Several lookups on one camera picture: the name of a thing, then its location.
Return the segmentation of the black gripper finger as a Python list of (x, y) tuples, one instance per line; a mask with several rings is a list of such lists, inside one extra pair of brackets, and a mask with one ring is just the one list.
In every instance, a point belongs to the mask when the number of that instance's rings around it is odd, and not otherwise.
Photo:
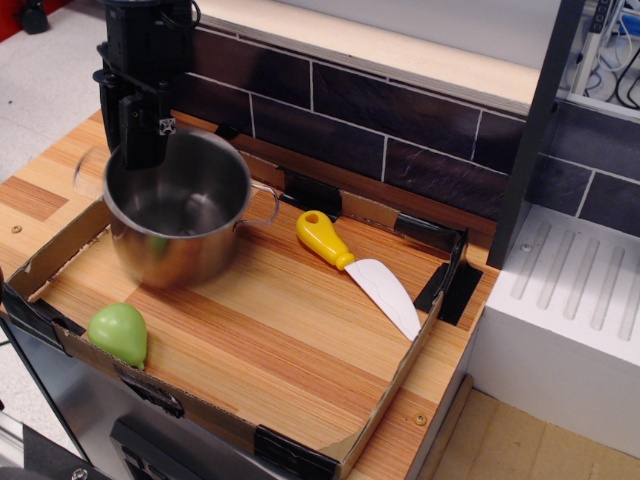
[(119, 102), (122, 93), (122, 79), (112, 69), (108, 60), (108, 43), (97, 46), (102, 59), (102, 68), (97, 71), (100, 105), (109, 150), (113, 152), (121, 143)]
[(148, 169), (165, 159), (167, 142), (176, 131), (169, 97), (138, 92), (119, 102), (120, 150), (126, 169)]

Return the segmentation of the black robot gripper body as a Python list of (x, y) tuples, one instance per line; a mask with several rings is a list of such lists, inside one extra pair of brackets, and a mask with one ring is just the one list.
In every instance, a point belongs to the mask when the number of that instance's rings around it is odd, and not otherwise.
[(103, 98), (141, 93), (162, 98), (193, 61), (195, 1), (104, 1), (107, 40), (97, 50), (103, 66), (93, 74)]

